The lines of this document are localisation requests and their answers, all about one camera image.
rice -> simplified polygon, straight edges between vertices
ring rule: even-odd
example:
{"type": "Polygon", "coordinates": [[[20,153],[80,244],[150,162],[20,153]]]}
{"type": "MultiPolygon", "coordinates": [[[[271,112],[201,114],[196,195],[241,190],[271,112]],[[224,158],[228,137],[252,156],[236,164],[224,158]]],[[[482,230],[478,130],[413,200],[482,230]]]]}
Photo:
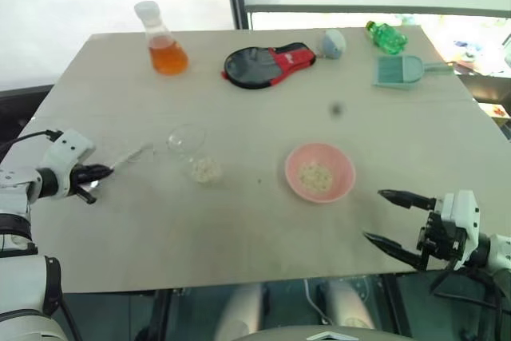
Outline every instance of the rice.
{"type": "Polygon", "coordinates": [[[328,192],[334,181],[330,169],[315,162],[300,166],[299,179],[302,186],[312,193],[328,192]]]}

robotic hand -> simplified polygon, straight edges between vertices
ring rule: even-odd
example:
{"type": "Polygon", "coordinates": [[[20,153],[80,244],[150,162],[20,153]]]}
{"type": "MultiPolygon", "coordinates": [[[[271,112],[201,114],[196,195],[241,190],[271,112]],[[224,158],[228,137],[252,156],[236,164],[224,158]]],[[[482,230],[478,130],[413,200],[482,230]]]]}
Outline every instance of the robotic hand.
{"type": "Polygon", "coordinates": [[[61,268],[57,259],[38,255],[30,231],[30,205],[42,197],[77,195],[96,199],[81,185],[113,170],[82,165],[94,144],[70,129],[52,133],[53,144],[37,169],[0,169],[0,339],[67,340],[49,316],[60,305],[61,268]]]}
{"type": "Polygon", "coordinates": [[[371,243],[418,270],[426,270],[433,256],[448,261],[448,271],[461,267],[482,271],[511,300],[511,237],[488,237],[479,232],[480,212],[472,191],[447,193],[443,198],[390,189],[378,193],[403,208],[414,206],[430,213],[418,237],[420,255],[408,252],[393,240],[364,233],[371,243]]]}

table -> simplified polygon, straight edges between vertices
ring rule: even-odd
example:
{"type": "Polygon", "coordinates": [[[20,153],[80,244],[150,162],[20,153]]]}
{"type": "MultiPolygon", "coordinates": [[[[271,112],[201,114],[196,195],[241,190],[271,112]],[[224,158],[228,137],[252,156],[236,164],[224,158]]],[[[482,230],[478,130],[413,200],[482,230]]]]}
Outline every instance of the table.
{"type": "MultiPolygon", "coordinates": [[[[418,27],[402,30],[407,53],[438,54],[418,27]]],[[[426,212],[378,196],[402,188],[428,196],[475,191],[481,230],[506,233],[510,148],[455,76],[426,77],[411,92],[371,84],[380,54],[363,29],[344,29],[340,61],[318,60],[275,88],[239,89],[220,76],[245,46],[315,46],[319,30],[176,34],[189,70],[155,73],[143,34],[93,35],[24,133],[75,128],[92,139],[91,162],[110,164],[141,143],[153,150],[120,168],[88,206],[75,197],[33,206],[40,252],[62,266],[64,292],[129,291],[241,284],[315,276],[404,272],[362,235],[375,232],[414,249],[426,212]],[[343,114],[332,117],[332,103],[343,114]],[[207,150],[224,170],[204,188],[180,172],[165,141],[173,127],[208,130],[207,150]],[[355,164],[353,191],[333,204],[300,200],[283,162],[308,141],[337,145],[355,164]]],[[[37,165],[48,144],[16,145],[3,165],[37,165]]]]}

dustpan handle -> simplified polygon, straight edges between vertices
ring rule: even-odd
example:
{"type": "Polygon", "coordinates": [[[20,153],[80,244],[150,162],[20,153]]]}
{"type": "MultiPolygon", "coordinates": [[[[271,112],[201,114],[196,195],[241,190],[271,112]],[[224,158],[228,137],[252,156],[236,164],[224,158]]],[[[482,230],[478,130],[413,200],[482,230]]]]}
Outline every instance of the dustpan handle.
{"type": "Polygon", "coordinates": [[[424,72],[452,73],[454,71],[454,63],[455,61],[449,61],[447,63],[443,61],[425,63],[424,72]]]}

green bottle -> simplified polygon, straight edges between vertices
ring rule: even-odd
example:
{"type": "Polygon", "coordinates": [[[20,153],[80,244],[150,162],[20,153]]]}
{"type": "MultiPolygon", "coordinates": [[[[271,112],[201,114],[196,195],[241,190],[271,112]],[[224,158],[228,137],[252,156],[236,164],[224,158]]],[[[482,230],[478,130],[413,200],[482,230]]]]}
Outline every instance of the green bottle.
{"type": "Polygon", "coordinates": [[[408,38],[388,24],[376,24],[369,21],[366,24],[371,40],[385,53],[397,55],[405,49],[408,38]]]}

